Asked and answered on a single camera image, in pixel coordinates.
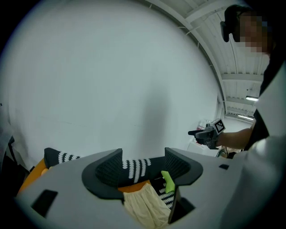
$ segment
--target beige cloth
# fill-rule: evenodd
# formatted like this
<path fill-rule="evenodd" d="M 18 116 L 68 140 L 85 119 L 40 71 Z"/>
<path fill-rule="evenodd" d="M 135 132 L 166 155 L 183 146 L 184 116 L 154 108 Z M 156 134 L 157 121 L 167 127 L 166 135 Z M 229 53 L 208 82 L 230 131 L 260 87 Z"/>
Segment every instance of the beige cloth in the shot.
<path fill-rule="evenodd" d="M 146 183 L 139 191 L 123 193 L 127 211 L 148 229 L 168 225 L 171 210 L 160 199 L 154 188 Z"/>

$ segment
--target ceiling light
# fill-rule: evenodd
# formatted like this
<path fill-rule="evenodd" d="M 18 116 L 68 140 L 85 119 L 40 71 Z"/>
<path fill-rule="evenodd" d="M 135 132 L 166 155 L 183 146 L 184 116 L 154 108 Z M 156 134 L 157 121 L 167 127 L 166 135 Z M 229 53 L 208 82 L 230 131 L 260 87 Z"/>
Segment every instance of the ceiling light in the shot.
<path fill-rule="evenodd" d="M 238 115 L 238 117 L 240 117 L 240 118 L 244 118 L 244 119 L 253 120 L 252 118 L 249 118 L 249 117 L 246 117 L 246 116 L 242 116 L 242 115 Z"/>
<path fill-rule="evenodd" d="M 251 101 L 258 101 L 257 97 L 252 97 L 252 96 L 247 96 L 246 99 Z"/>

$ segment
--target person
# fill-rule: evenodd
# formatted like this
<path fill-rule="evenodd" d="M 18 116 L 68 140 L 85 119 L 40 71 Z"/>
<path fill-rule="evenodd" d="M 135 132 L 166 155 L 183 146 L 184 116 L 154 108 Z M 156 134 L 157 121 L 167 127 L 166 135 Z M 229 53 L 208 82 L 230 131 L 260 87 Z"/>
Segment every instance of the person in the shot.
<path fill-rule="evenodd" d="M 269 65 L 264 72 L 261 84 L 261 95 L 284 61 L 282 52 L 284 45 L 278 42 L 280 38 L 276 36 L 274 27 L 262 15 L 249 7 L 232 5 L 226 9 L 224 16 L 225 22 L 221 22 L 224 41 L 227 42 L 229 34 L 232 34 L 235 42 L 245 42 L 246 47 L 269 56 Z M 220 134 L 216 146 L 223 145 L 248 150 L 255 142 L 268 137 L 267 128 L 257 110 L 254 118 L 250 128 Z"/>

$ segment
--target ceiling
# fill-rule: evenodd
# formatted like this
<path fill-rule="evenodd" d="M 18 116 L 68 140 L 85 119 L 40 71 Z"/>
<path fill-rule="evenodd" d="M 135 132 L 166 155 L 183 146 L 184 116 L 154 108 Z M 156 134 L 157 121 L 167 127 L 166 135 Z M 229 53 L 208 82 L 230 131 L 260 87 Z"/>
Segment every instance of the ceiling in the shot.
<path fill-rule="evenodd" d="M 246 96 L 259 97 L 263 73 L 268 65 L 267 55 L 255 54 L 245 47 L 222 39 L 220 22 L 224 11 L 240 0 L 147 0 L 149 7 L 161 8 L 178 20 L 186 35 L 192 34 L 210 59 L 223 94 L 226 116 L 249 122 L 237 115 L 253 116 L 254 102 Z"/>

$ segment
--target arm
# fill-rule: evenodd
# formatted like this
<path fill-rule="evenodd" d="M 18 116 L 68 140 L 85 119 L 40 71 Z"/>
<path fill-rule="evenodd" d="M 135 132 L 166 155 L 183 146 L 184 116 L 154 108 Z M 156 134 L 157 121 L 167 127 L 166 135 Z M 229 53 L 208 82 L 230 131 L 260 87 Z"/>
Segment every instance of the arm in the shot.
<path fill-rule="evenodd" d="M 253 122 L 250 128 L 234 133 L 220 134 L 216 146 L 223 145 L 229 148 L 244 149 L 246 147 L 246 144 L 249 142 L 255 122 L 256 121 Z"/>

